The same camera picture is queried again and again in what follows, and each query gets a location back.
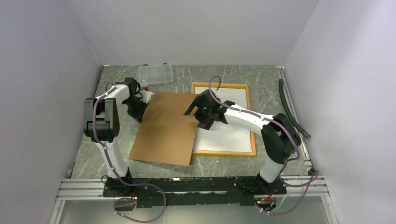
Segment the brown backing board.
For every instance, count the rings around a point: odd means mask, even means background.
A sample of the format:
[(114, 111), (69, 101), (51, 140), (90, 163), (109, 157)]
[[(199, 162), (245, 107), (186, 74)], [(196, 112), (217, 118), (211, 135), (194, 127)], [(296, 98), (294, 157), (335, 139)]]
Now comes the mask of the brown backing board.
[(189, 166), (197, 120), (184, 115), (196, 94), (157, 92), (150, 100), (129, 159)]

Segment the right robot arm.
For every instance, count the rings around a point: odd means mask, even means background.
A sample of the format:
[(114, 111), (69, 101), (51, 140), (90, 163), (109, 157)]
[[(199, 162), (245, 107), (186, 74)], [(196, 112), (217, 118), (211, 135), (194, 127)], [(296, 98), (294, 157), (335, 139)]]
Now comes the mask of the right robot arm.
[(210, 89), (198, 94), (184, 115), (191, 112), (199, 128), (209, 130), (214, 122), (221, 122), (245, 128), (262, 137), (268, 159), (258, 174), (257, 188), (261, 193), (267, 194), (274, 189), (275, 181), (293, 160), (293, 154), (299, 158), (301, 140), (283, 113), (270, 116), (243, 108), (233, 101), (222, 102)]

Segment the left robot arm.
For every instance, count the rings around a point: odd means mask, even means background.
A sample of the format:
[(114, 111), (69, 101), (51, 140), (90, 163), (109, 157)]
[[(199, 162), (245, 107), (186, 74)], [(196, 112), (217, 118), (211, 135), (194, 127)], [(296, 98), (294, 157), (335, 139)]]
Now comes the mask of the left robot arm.
[(134, 183), (117, 140), (120, 133), (118, 107), (127, 106), (128, 115), (141, 123), (153, 96), (148, 87), (127, 77), (123, 82), (107, 85), (98, 97), (84, 101), (84, 134), (99, 148), (106, 163), (107, 179), (122, 196), (133, 192)]

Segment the yellow wooden picture frame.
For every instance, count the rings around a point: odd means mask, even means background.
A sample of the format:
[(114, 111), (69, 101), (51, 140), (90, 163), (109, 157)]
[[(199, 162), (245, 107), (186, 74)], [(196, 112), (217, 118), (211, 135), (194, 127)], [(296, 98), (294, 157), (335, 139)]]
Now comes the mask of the yellow wooden picture frame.
[(212, 90), (216, 93), (216, 96), (217, 96), (217, 92), (218, 92), (219, 88), (246, 88), (248, 108), (246, 109), (246, 108), (243, 108), (243, 107), (235, 104), (235, 105), (233, 105), (233, 107), (234, 107), (233, 109), (228, 110), (225, 113), (225, 116), (226, 116), (226, 121), (228, 122), (228, 124), (240, 126), (240, 127), (243, 127), (250, 131), (253, 151), (251, 153), (234, 152), (234, 153), (230, 153), (230, 154), (226, 154), (225, 152), (220, 152), (220, 151), (209, 151), (208, 153), (204, 153), (203, 151), (197, 151), (197, 152), (192, 151), (192, 152), (194, 154), (202, 154), (202, 155), (256, 156), (255, 133), (260, 133), (262, 126), (265, 124), (265, 121), (260, 120), (259, 117), (254, 116), (250, 113), (243, 112), (244, 110), (251, 109), (248, 85), (246, 85), (246, 84), (218, 84), (216, 81), (214, 81), (211, 84), (194, 82), (194, 83), (192, 83), (192, 86), (191, 86), (191, 92), (199, 94), (199, 93), (204, 92), (205, 90)]

